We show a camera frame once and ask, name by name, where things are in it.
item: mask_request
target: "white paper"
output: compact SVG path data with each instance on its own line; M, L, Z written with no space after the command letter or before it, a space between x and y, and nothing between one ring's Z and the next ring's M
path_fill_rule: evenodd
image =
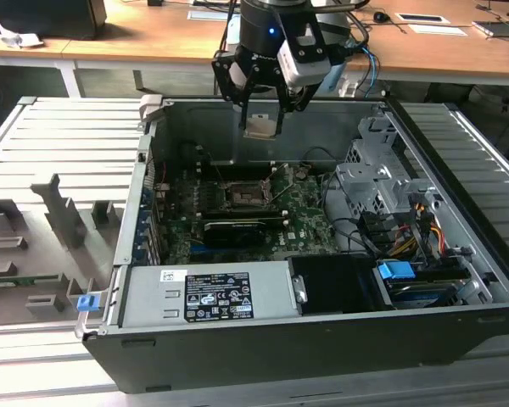
M417 34L440 34L441 36L467 36L467 34L456 27L409 24L409 28Z
M11 48L37 47L43 45L43 42L36 34L18 34L3 28L0 24L0 41Z

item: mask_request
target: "white table leg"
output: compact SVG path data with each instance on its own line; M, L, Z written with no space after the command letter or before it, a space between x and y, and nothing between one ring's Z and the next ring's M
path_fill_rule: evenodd
M339 87L339 96L341 98L353 98L356 88L364 75L363 72L344 72L343 83Z
M136 89L138 91L142 91L143 89L145 89L145 86L143 86L142 71L133 70L132 73L134 74L134 84L136 85Z
M76 64L74 61L62 60L57 62L57 69L60 70L62 80L66 85L66 91L70 98L84 98L85 89L81 83L79 72L76 70Z

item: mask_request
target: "green circuit board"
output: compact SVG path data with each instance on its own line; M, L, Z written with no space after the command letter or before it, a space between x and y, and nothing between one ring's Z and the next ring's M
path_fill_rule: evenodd
M284 260L296 254L337 253L333 231L322 209L320 176L305 167L282 166L271 176L271 205L287 212L287 222L265 232L265 241L246 248L206 248L204 224L197 212L197 191L215 191L216 206L223 204L218 181L201 181L195 172L183 171L169 180L168 210L160 233L165 242L166 265Z

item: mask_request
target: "wooden desk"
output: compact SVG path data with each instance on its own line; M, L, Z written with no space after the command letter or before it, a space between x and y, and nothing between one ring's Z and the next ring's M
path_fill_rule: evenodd
M449 25L471 25L474 20L496 21L494 15L477 10L475 4L473 0L373 0L370 3L374 8L384 8L395 23L403 23L395 13L442 15ZM505 19L509 3L494 2L492 9ZM368 6L356 15L361 21L374 24L375 11ZM394 25L373 25L370 31L370 49L381 60L380 79L509 85L509 41L487 40L475 27L461 28L467 36L417 34L407 25L400 27L407 34ZM357 55L347 65L347 76L358 79L367 69L366 63L365 56Z
M77 69L134 70L137 88L143 87L141 70L210 72L223 22L187 20L191 9L187 4L148 7L145 0L105 1L107 25L96 41L45 39L46 47L32 50L14 50L0 43L0 64L58 68L71 96L83 96ZM440 14L452 25L495 20L475 9L473 0L372 0L370 4L384 8L395 22L399 22L396 12ZM356 15L372 22L373 8L368 6ZM492 3L492 8L505 17L509 3ZM509 85L509 42L486 40L474 27L462 28L467 36L417 34L407 25L401 27L408 34L393 25L372 27L370 49L381 60L380 79ZM364 55L348 63L343 94L354 91L367 68Z
M63 58L208 64L225 27L220 21L187 20L187 1L148 7L145 0L106 0L105 7L104 33L97 41L71 41Z

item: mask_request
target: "robotic arm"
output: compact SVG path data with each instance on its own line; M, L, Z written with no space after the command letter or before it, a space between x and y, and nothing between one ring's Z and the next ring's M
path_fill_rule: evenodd
M275 88L279 99L275 134L279 134L285 113L304 110L332 65L343 64L367 44L366 30L350 11L369 0L313 5L326 1L242 0L236 52L223 51L222 42L212 61L223 98L242 109L242 129L251 94ZM361 29L362 42L351 37L347 17Z

